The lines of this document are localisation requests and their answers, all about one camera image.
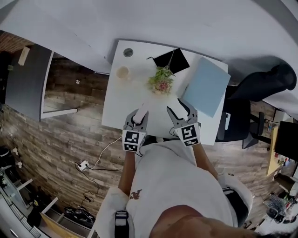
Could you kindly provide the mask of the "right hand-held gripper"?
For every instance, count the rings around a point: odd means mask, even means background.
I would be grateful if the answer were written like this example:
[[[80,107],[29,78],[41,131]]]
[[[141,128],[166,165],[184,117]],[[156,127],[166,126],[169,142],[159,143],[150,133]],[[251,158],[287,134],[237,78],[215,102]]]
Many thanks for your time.
[[[201,123],[198,122],[197,110],[184,99],[178,98],[177,100],[187,112],[188,118],[177,117],[174,111],[167,107],[167,113],[174,125],[174,133],[186,147],[200,144]]]

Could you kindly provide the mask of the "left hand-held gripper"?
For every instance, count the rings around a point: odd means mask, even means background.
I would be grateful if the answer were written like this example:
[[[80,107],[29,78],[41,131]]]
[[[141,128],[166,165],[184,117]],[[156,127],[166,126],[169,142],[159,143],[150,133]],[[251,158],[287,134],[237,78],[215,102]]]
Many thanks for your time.
[[[133,117],[138,112],[135,109],[127,117],[122,130],[122,148],[127,152],[139,152],[147,135],[146,127],[148,123],[149,111],[147,111],[141,124],[135,124]]]

